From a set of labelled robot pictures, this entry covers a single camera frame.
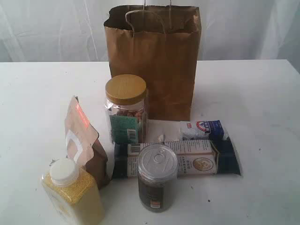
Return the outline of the clear jar gold lid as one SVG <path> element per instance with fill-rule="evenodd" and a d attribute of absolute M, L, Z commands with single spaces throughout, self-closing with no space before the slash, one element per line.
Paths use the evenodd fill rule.
<path fill-rule="evenodd" d="M 142 143 L 147 134 L 147 86 L 139 76 L 117 75 L 105 85 L 105 112 L 111 140 Z"/>

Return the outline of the dark can silver pull-tab lid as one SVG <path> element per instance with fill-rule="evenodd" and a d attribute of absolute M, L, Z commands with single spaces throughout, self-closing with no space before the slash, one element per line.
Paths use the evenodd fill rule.
<path fill-rule="evenodd" d="M 139 198 L 150 211 L 167 210 L 175 197 L 178 160 L 171 148 L 156 143 L 143 148 L 138 157 Z"/>

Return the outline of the brown paper shopping bag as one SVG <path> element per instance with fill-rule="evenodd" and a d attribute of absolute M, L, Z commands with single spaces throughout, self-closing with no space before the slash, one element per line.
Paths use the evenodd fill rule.
<path fill-rule="evenodd" d="M 111 76 L 145 80 L 148 117 L 190 120 L 202 31 L 199 7 L 116 6 L 104 27 Z"/>

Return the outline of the kraft stand-up coffee pouch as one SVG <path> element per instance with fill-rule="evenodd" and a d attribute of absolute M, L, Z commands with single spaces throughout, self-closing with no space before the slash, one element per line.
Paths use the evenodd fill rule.
<path fill-rule="evenodd" d="M 106 186 L 110 181 L 106 172 L 108 157 L 78 97 L 71 98 L 64 123 L 68 158 L 94 177 L 98 189 Z"/>

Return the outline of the yellow millet bottle white cap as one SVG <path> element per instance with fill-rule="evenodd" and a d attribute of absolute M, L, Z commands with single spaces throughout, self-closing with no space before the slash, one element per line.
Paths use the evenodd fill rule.
<path fill-rule="evenodd" d="M 69 225 L 98 225 L 104 218 L 97 183 L 73 160 L 55 161 L 41 184 L 58 214 Z"/>

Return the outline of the white blue salt packet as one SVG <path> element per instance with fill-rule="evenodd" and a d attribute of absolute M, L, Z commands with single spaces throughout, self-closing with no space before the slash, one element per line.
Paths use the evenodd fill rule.
<path fill-rule="evenodd" d="M 182 140 L 217 140 L 225 141 L 229 134 L 220 120 L 180 121 Z"/>

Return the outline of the long noodle package dark ends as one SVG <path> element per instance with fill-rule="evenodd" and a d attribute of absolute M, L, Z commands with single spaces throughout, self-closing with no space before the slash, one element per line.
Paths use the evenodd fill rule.
<path fill-rule="evenodd" d="M 133 178 L 138 172 L 140 152 L 155 143 L 114 145 L 113 179 Z M 184 140 L 162 142 L 174 151 L 178 175 L 236 174 L 241 176 L 235 148 L 230 140 Z"/>

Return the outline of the small torn plastic scrap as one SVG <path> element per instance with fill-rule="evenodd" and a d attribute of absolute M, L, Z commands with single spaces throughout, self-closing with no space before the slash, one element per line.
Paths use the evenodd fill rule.
<path fill-rule="evenodd" d="M 49 166 L 51 167 L 56 161 L 58 161 L 59 159 L 52 159 L 52 161 L 50 162 Z"/>

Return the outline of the white backdrop curtain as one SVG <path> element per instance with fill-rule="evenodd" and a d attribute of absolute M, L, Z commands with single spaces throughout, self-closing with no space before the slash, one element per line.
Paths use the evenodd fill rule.
<path fill-rule="evenodd" d="M 0 60 L 106 61 L 104 21 L 119 5 L 141 0 L 3 0 Z M 199 7 L 201 60 L 300 58 L 297 0 L 174 0 Z"/>

